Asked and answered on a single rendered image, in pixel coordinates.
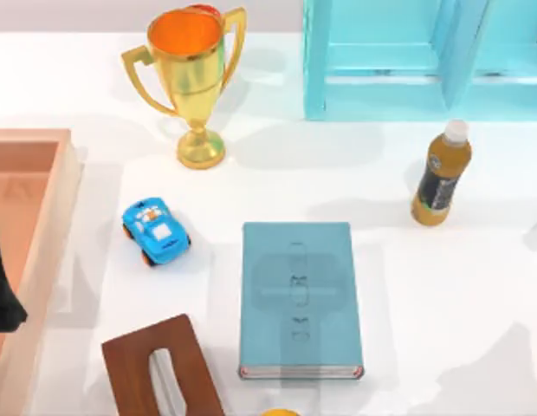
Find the brown wooden tissue box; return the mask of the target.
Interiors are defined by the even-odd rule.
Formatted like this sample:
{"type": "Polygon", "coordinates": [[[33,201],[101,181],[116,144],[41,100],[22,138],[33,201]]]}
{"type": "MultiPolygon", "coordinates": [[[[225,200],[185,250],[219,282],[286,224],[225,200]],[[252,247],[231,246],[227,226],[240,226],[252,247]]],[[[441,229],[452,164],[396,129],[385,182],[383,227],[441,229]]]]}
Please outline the brown wooden tissue box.
{"type": "Polygon", "coordinates": [[[161,416],[149,357],[166,348],[185,416],[225,416],[188,315],[181,314],[101,344],[119,416],[161,416]]]}

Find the light blue rack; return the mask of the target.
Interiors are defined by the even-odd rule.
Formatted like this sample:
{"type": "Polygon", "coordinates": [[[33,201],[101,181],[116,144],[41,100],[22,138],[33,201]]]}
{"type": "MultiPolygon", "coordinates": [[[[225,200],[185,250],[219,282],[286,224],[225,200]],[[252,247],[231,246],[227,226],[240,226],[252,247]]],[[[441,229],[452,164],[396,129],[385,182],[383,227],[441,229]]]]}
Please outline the light blue rack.
{"type": "Polygon", "coordinates": [[[303,0],[310,120],[537,121],[537,0],[303,0]]]}

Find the shallow salmon-coloured box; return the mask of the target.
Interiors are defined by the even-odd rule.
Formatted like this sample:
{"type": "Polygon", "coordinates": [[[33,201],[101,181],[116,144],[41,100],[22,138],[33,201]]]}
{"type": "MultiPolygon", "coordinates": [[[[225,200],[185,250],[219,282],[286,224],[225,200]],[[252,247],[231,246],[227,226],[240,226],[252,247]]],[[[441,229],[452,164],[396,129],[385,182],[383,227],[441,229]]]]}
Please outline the shallow salmon-coloured box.
{"type": "Polygon", "coordinates": [[[0,335],[0,416],[22,416],[81,179],[67,129],[0,128],[0,251],[29,316],[0,335]]]}

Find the gold trophy cup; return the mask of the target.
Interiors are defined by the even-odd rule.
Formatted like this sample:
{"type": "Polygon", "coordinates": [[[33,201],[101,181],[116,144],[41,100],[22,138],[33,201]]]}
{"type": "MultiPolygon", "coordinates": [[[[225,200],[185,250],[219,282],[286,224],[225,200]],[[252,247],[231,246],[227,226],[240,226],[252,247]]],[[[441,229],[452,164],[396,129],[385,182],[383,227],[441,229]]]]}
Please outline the gold trophy cup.
{"type": "Polygon", "coordinates": [[[121,55],[126,73],[142,99],[163,114],[180,117],[189,130],[179,139],[177,159],[190,169],[209,169],[225,156],[220,135],[207,122],[220,94],[239,63],[247,27],[247,12],[238,7],[225,13],[207,4],[169,10],[148,26],[148,44],[121,55]],[[155,101],[135,69],[153,65],[171,103],[155,101]]]}

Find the teal hardcover book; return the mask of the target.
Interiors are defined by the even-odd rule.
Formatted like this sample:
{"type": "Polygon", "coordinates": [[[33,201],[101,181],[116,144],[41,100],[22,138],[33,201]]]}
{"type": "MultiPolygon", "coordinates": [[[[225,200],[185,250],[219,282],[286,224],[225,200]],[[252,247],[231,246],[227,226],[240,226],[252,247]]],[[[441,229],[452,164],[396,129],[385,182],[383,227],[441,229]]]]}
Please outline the teal hardcover book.
{"type": "Polygon", "coordinates": [[[357,380],[364,372],[350,224],[244,223],[239,376],[357,380]]]}

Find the blue toy car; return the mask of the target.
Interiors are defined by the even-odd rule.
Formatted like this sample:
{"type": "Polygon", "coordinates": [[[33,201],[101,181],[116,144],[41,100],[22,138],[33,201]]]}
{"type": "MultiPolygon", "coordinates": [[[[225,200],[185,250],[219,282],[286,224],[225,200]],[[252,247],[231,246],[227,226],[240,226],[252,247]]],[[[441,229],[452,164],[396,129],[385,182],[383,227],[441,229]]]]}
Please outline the blue toy car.
{"type": "Polygon", "coordinates": [[[160,197],[144,198],[126,208],[122,227],[151,267],[167,264],[191,247],[186,229],[160,197]]]}

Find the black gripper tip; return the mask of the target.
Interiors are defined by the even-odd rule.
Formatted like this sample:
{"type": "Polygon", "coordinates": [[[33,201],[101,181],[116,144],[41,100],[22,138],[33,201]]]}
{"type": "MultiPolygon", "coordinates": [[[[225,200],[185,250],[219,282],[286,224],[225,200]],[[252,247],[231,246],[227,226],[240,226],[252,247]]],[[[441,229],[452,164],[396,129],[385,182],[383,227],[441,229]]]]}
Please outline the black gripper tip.
{"type": "Polygon", "coordinates": [[[0,252],[0,333],[13,333],[26,322],[28,314],[7,279],[0,252]]]}

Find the amber bottle with white cap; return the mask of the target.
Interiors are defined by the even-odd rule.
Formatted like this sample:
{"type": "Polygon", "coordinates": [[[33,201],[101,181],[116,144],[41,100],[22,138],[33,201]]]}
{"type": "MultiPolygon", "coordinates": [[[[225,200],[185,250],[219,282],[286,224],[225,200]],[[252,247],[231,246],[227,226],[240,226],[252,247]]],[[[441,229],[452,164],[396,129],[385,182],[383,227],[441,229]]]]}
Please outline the amber bottle with white cap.
{"type": "Polygon", "coordinates": [[[468,123],[450,120],[429,145],[424,174],[411,202],[415,220],[436,226],[447,218],[457,183],[471,157],[468,123]]]}

